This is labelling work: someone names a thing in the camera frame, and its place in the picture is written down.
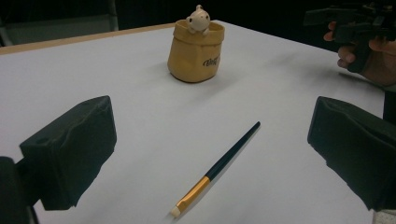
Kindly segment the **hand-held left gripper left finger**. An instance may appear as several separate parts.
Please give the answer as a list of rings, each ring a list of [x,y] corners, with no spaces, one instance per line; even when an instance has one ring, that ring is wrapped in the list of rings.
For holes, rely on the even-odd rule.
[[[114,152],[117,133],[108,96],[84,101],[20,144],[26,201],[67,210]]]

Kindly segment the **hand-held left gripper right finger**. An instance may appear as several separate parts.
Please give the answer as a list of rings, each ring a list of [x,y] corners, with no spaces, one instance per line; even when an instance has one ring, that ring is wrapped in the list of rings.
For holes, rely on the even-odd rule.
[[[396,126],[355,105],[320,96],[308,144],[368,209],[396,210]]]

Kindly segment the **yellow pen holder with figurine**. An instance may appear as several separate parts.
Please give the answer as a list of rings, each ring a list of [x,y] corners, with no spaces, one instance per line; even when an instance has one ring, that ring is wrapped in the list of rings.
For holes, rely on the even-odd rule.
[[[225,28],[213,22],[201,5],[175,23],[167,67],[173,77],[199,83],[214,77],[219,68]]]

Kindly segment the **dark brush with gold ferrule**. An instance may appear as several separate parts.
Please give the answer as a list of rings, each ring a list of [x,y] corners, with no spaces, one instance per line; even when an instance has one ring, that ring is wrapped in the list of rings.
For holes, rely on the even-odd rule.
[[[198,180],[195,185],[176,203],[170,214],[174,218],[180,217],[210,183],[225,169],[235,155],[245,146],[250,138],[259,130],[261,123],[257,121],[213,166]]]

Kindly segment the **white board sheet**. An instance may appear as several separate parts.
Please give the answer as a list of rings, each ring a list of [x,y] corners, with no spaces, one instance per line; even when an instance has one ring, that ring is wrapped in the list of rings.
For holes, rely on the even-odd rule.
[[[118,142],[67,211],[41,224],[372,224],[308,145],[315,101],[380,115],[383,94],[333,52],[227,24],[219,71],[174,79],[171,25],[0,48],[0,155],[72,106],[110,97]],[[178,218],[170,211],[257,121],[261,127]]]

